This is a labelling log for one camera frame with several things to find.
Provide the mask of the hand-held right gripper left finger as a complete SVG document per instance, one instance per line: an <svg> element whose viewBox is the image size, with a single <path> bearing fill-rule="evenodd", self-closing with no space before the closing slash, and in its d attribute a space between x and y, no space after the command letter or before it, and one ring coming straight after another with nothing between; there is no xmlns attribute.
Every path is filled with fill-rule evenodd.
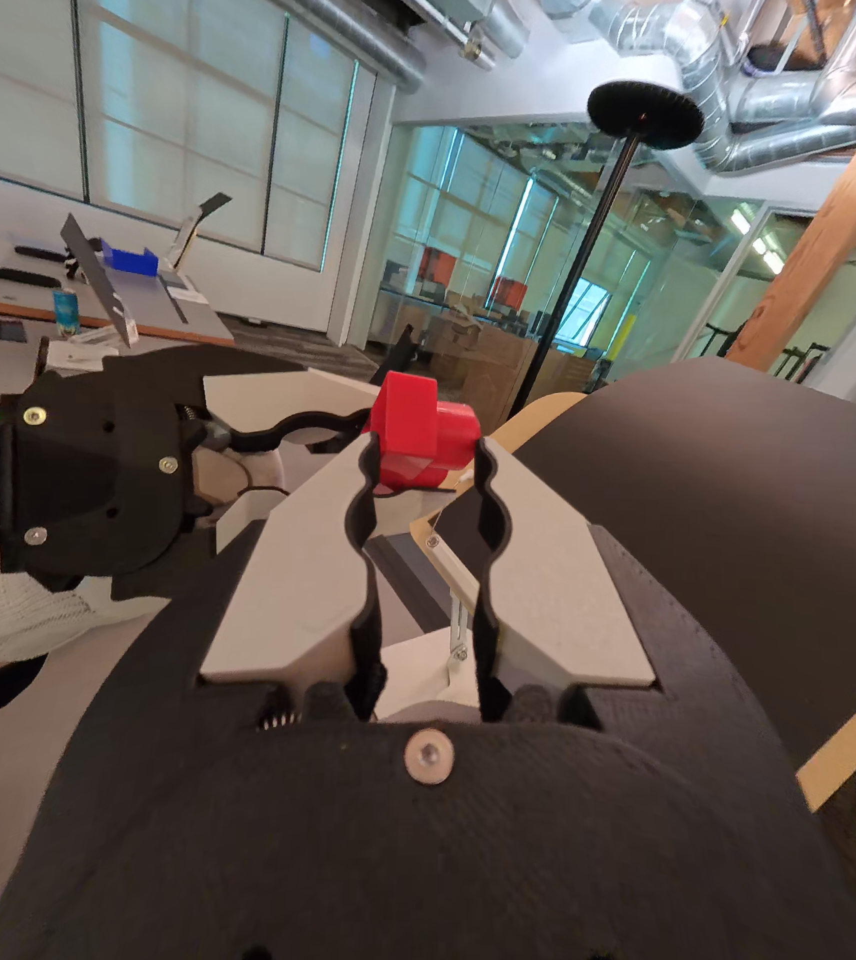
<svg viewBox="0 0 856 960"><path fill-rule="evenodd" d="M377 434L363 433L272 509L199 668L207 682L273 682L298 709L314 684L335 682L372 718L387 678L364 552L380 459Z"/></svg>

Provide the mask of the black floor lamp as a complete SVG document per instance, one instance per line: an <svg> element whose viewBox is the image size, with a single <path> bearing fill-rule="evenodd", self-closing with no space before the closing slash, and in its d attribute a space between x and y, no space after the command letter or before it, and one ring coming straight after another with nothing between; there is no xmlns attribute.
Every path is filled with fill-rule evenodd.
<svg viewBox="0 0 856 960"><path fill-rule="evenodd" d="M599 85L589 96L587 114L601 133L622 142L621 149L604 182L601 198L578 245L548 323L537 340L507 415L509 418L518 414L530 397L638 146L643 144L658 151L681 149L694 142L705 125L704 114L689 96L640 80L614 80Z"/></svg>

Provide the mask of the red toy brick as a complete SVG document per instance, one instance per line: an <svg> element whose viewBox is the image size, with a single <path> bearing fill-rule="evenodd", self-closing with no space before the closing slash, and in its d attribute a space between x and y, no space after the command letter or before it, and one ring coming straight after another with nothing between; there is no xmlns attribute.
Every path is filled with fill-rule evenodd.
<svg viewBox="0 0 856 960"><path fill-rule="evenodd" d="M441 401L431 377L391 371L363 429L379 438L382 487L436 489L472 460L482 429L466 404Z"/></svg>

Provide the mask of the silver ventilation ducts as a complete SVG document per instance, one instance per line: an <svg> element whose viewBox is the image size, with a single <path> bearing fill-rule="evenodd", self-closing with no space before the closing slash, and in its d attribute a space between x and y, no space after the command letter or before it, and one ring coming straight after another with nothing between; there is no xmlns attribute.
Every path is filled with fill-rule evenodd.
<svg viewBox="0 0 856 960"><path fill-rule="evenodd" d="M697 103L714 174L856 144L856 2L823 66L753 76L766 2L401 2L409 33L365 2L281 5L395 84L398 123L572 119L599 85L647 80Z"/></svg>

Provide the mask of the person's left hand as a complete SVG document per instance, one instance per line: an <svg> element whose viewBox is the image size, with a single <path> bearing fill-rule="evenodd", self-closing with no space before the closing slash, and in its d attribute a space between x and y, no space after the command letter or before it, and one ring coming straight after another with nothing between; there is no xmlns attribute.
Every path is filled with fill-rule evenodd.
<svg viewBox="0 0 856 960"><path fill-rule="evenodd" d="M203 525L213 526L249 488L286 485L278 450L199 448L193 464L195 494L213 508ZM0 570L0 668L47 655L89 630L155 615L167 604L156 596L114 601L108 578L87 577L73 589L52 592L27 573Z"/></svg>

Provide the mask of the black sheet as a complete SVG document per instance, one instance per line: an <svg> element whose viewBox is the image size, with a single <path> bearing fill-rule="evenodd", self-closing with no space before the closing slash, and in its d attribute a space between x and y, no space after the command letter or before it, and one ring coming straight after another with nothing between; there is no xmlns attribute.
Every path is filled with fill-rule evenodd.
<svg viewBox="0 0 856 960"><path fill-rule="evenodd" d="M581 737L722 798L822 807L856 770L856 404L733 361L633 374L483 437L419 545L474 614L484 723L548 691Z"/></svg>

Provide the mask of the pile of cardboard boxes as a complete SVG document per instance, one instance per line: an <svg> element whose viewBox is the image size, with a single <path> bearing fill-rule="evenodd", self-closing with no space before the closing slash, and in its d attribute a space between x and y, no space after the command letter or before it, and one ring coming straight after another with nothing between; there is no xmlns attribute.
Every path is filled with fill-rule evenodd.
<svg viewBox="0 0 856 960"><path fill-rule="evenodd" d="M428 327L422 351L446 402L470 406L486 434L511 415L538 340L444 311Z"/></svg>

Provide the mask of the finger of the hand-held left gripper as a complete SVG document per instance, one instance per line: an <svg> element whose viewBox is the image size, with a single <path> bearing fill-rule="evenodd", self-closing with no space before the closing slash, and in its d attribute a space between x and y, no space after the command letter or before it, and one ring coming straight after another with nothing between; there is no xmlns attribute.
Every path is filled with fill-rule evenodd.
<svg viewBox="0 0 856 960"><path fill-rule="evenodd" d="M355 438L369 421L380 387L312 367L202 379L205 409L237 453Z"/></svg>
<svg viewBox="0 0 856 960"><path fill-rule="evenodd" d="M215 553L226 549L251 523L265 521L288 497L287 490L276 486L255 486L241 492L215 522Z"/></svg>

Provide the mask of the black office chair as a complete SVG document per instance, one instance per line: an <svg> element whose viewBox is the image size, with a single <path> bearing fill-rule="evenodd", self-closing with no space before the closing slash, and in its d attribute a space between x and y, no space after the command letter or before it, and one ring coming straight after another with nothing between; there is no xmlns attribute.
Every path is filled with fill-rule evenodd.
<svg viewBox="0 0 856 960"><path fill-rule="evenodd" d="M406 373L414 363L419 347L419 337L414 335L413 325L406 324L397 342L390 347L385 359L368 380L368 383L380 388L385 383L388 374Z"/></svg>

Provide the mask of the wooden office desk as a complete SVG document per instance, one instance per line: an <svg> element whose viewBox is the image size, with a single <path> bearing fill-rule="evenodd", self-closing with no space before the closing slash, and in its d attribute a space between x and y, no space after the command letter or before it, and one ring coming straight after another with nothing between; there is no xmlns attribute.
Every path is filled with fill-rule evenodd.
<svg viewBox="0 0 856 960"><path fill-rule="evenodd" d="M0 272L15 270L43 275L73 291L85 328L105 327L110 321L97 295L82 278L70 279L62 261L24 256L17 250L2 258ZM170 297L157 278L106 270L114 289L139 334L168 341L234 346L234 337L209 305ZM53 321L53 290L0 276L0 315L19 319Z"/></svg>

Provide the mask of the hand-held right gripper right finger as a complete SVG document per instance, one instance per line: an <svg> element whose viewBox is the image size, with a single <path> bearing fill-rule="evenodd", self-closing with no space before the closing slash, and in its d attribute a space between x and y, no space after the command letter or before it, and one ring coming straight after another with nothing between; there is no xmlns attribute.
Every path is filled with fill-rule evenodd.
<svg viewBox="0 0 856 960"><path fill-rule="evenodd" d="M493 438L475 455L479 574L473 648L480 711L522 687L648 690L657 682L590 522Z"/></svg>

